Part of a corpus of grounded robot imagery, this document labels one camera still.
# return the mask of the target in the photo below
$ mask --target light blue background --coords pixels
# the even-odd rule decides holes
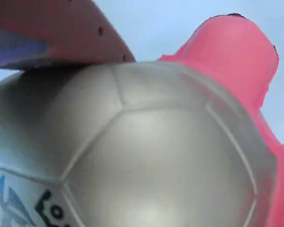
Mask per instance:
[[[211,16],[240,13],[276,46],[280,63],[262,107],[284,143],[284,0],[96,0],[138,61],[173,54]],[[10,72],[0,70],[0,79]]]

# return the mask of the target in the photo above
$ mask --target pink object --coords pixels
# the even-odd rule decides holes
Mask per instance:
[[[268,38],[252,21],[238,16],[212,17],[200,25],[176,54],[163,55],[212,77],[246,108],[278,159],[274,198],[267,227],[284,227],[284,146],[260,112],[279,56]]]

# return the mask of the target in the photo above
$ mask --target soccer ball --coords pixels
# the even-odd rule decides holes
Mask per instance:
[[[0,83],[0,227],[259,227],[275,158],[221,85],[174,63]]]

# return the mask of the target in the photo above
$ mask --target red object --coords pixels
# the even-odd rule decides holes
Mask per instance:
[[[0,68],[131,61],[132,53],[91,0],[0,0]]]
[[[200,25],[176,54],[163,55],[212,77],[246,108],[277,158],[277,177],[267,227],[284,227],[284,146],[260,112],[279,56],[255,23],[236,15],[212,17]]]

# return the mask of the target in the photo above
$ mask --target red surface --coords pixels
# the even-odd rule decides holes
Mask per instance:
[[[217,16],[200,25],[173,61],[197,69],[223,84],[246,108],[277,158],[277,177],[267,227],[284,227],[284,146],[263,118],[260,107],[279,63],[268,38],[250,20]]]
[[[83,63],[134,61],[91,0],[0,0],[0,29],[51,44],[46,56]]]

